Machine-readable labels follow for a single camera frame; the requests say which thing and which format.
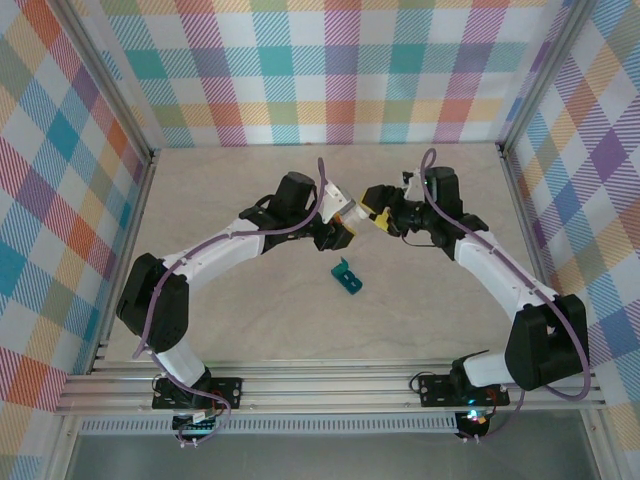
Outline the teal pill organizer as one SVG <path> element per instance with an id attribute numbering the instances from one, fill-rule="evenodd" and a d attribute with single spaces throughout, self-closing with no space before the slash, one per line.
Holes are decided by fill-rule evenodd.
<path id="1" fill-rule="evenodd" d="M 362 281 L 351 271 L 344 257 L 331 269 L 331 275 L 350 295 L 355 295 L 362 289 Z"/>

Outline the right control board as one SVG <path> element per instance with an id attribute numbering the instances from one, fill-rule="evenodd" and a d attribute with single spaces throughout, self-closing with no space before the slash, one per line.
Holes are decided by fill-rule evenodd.
<path id="1" fill-rule="evenodd" d="M 490 426 L 490 421 L 494 413 L 489 411 L 478 411 L 472 409 L 468 412 L 456 415 L 457 428 L 460 433 L 466 435 L 485 435 Z"/>

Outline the control board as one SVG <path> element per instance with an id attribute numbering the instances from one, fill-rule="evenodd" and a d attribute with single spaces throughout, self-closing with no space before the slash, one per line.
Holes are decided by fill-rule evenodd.
<path id="1" fill-rule="evenodd" d="M 209 435 L 217 426 L 217 415 L 195 422 L 191 415 L 177 415 L 172 418 L 171 429 L 175 435 L 191 441 Z"/>
<path id="2" fill-rule="evenodd" d="M 490 426 L 490 421 L 494 413 L 489 411 L 478 411 L 472 409 L 468 412 L 456 415 L 457 428 L 460 433 L 466 435 L 485 435 Z"/>

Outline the left control board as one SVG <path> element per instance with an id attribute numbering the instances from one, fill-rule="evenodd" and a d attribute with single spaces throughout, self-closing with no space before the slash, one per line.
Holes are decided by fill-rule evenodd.
<path id="1" fill-rule="evenodd" d="M 217 426 L 217 415 L 195 422 L 191 415 L 177 415 L 172 418 L 171 429 L 175 435 L 191 441 L 209 435 Z"/>

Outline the aluminium mounting rail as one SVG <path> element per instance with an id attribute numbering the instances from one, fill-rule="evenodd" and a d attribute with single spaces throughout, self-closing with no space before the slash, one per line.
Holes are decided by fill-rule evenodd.
<path id="1" fill-rule="evenodd" d="M 239 413 L 323 414 L 420 411 L 408 386 L 418 372 L 446 374 L 448 360 L 274 360 L 214 362 L 221 377 L 243 380 Z M 70 376 L 56 409 L 59 415 L 134 415 L 151 411 L 150 361 L 97 360 L 85 375 Z"/>

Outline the aluminium frame post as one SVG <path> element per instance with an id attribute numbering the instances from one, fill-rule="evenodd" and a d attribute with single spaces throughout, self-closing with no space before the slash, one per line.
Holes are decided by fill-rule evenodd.
<path id="1" fill-rule="evenodd" d="M 558 27 L 558 34 L 541 57 L 539 70 L 530 82 L 530 88 L 522 98 L 512 120 L 508 122 L 508 129 L 496 142 L 501 154 L 506 155 L 513 151 L 525 133 L 597 2 L 598 0 L 572 0 L 566 9 L 565 19 Z"/>
<path id="2" fill-rule="evenodd" d="M 132 141 L 136 152 L 142 156 L 146 164 L 153 164 L 155 157 L 154 148 L 146 140 L 142 129 L 134 118 L 103 56 L 95 46 L 91 35 L 87 32 L 72 1 L 48 0 L 48 2 L 64 30 L 69 35 L 98 89 L 106 98 L 115 117 L 120 121 L 124 132 Z"/>

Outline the aluminium side rail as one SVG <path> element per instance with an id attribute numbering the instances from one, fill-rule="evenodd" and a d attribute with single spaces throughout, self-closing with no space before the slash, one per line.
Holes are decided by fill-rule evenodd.
<path id="1" fill-rule="evenodd" d="M 123 250 L 120 257 L 118 258 L 114 282 L 110 287 L 109 297 L 105 305 L 103 315 L 97 324 L 96 337 L 91 343 L 89 356 L 83 368 L 83 375 L 90 375 L 92 373 L 93 365 L 98 359 L 98 351 L 102 346 L 108 343 L 110 333 L 113 328 L 113 323 L 116 318 L 116 307 L 118 304 L 118 299 L 126 283 L 129 262 L 132 259 L 134 246 L 139 233 L 142 217 L 144 215 L 145 206 L 148 201 L 160 154 L 160 149 L 151 150 L 149 152 L 148 162 L 143 169 L 139 195 L 130 217 L 130 223 L 126 231 L 126 236 L 123 243 Z"/>

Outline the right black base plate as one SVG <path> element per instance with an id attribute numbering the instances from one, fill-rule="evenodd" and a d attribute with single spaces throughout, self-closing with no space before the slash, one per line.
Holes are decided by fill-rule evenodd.
<path id="1" fill-rule="evenodd" d="M 425 374 L 417 377 L 422 407 L 498 407 L 511 401 L 500 385 L 469 387 L 458 391 L 448 375 Z"/>

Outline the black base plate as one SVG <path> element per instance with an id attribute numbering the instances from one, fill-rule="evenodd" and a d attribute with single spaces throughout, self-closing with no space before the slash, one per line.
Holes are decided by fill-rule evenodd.
<path id="1" fill-rule="evenodd" d="M 458 391 L 448 375 L 425 374 L 417 377 L 422 407 L 498 407 L 511 401 L 500 385 L 469 387 Z"/>
<path id="2" fill-rule="evenodd" d="M 242 382 L 243 380 L 239 377 L 210 377 L 204 375 L 192 386 L 192 389 L 224 398 L 232 409 L 238 409 L 242 395 Z M 221 409 L 223 407 L 220 402 L 185 391 L 164 377 L 156 377 L 152 383 L 152 389 L 154 396 L 151 406 L 154 410 L 206 410 L 211 408 Z"/>

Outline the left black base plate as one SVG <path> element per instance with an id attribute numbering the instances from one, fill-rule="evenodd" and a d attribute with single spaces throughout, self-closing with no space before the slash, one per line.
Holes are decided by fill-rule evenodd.
<path id="1" fill-rule="evenodd" d="M 210 377 L 204 375 L 192 386 L 192 389 L 224 398 L 232 409 L 238 409 L 242 395 L 242 382 L 243 380 L 239 377 Z M 206 410 L 211 408 L 221 409 L 223 407 L 220 402 L 185 391 L 164 377 L 156 377 L 152 383 L 152 389 L 154 396 L 151 406 L 154 410 Z"/>

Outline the aluminium frame leg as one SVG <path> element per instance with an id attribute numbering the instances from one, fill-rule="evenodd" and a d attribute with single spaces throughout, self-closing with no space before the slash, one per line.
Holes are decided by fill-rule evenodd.
<path id="1" fill-rule="evenodd" d="M 64 415 L 60 417 L 54 430 L 53 447 L 49 454 L 43 480 L 66 479 L 80 428 L 80 416 Z"/>
<path id="2" fill-rule="evenodd" d="M 617 464 L 601 411 L 584 409 L 580 413 L 600 480 L 618 480 Z"/>

